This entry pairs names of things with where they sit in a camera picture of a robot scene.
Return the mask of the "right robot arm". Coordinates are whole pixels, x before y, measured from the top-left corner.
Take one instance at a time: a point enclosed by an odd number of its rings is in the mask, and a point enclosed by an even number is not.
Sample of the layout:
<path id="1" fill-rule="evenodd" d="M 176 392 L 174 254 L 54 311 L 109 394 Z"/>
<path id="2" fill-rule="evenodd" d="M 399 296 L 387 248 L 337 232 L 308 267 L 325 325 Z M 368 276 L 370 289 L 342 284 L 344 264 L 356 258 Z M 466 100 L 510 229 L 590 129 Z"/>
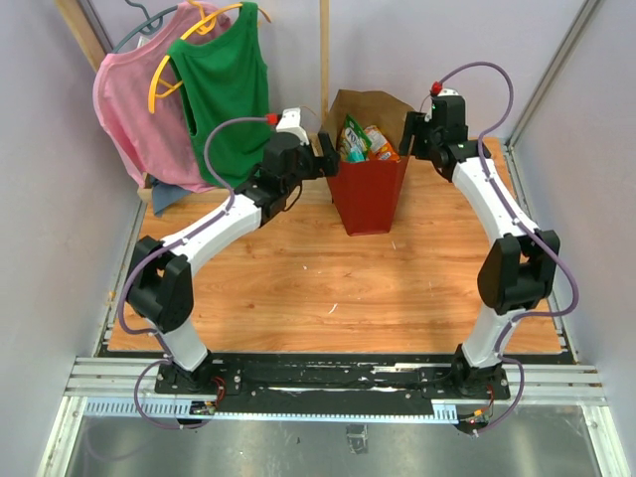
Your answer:
<path id="1" fill-rule="evenodd" d="M 490 245 L 477 276 L 482 306 L 473 330 L 457 347 L 448 372 L 422 378 L 422 393 L 427 398 L 508 398 L 501 353 L 515 317 L 551 294 L 560 240 L 518 206 L 490 152 L 469 138 L 465 109 L 457 91 L 434 93 L 429 112 L 407 114 L 398 149 L 431 162 L 462 193 Z"/>

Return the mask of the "teal Fox's candy bag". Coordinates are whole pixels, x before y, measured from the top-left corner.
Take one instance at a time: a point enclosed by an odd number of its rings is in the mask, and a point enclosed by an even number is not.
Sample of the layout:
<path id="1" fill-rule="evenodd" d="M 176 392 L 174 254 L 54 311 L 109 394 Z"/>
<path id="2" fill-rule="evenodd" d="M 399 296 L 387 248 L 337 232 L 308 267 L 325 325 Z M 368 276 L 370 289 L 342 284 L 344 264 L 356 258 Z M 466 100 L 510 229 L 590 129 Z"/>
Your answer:
<path id="1" fill-rule="evenodd" d="M 364 128 L 350 114 L 347 114 L 339 137 L 339 153 L 347 163 L 361 163 L 368 160 L 371 139 Z"/>

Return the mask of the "orange Fox's fruits candy bag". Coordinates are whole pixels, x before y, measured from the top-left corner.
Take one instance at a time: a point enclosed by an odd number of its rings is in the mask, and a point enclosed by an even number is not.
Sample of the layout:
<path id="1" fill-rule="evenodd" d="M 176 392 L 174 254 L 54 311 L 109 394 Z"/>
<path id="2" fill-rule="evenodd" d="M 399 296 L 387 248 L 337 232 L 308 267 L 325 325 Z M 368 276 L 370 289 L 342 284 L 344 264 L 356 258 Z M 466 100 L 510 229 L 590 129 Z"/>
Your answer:
<path id="1" fill-rule="evenodd" d="M 364 132 L 371 141 L 368 153 L 370 160 L 399 161 L 398 154 L 376 125 L 367 126 Z"/>

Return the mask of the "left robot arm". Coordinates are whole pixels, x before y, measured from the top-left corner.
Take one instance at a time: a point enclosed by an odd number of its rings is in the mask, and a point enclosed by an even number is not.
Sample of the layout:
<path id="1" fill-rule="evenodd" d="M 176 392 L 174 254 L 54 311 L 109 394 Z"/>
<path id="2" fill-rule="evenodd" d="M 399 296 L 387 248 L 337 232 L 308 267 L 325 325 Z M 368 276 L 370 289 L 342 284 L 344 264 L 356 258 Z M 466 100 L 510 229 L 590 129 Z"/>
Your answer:
<path id="1" fill-rule="evenodd" d="M 142 238 L 135 246 L 124 286 L 125 302 L 146 319 L 167 357 L 162 375 L 199 394 L 221 381 L 212 353 L 192 323 L 194 277 L 235 240 L 291 208 L 288 199 L 304 182 L 334 177 L 340 156 L 326 131 L 315 154 L 291 132 L 276 132 L 248 179 L 214 211 L 169 238 Z"/>

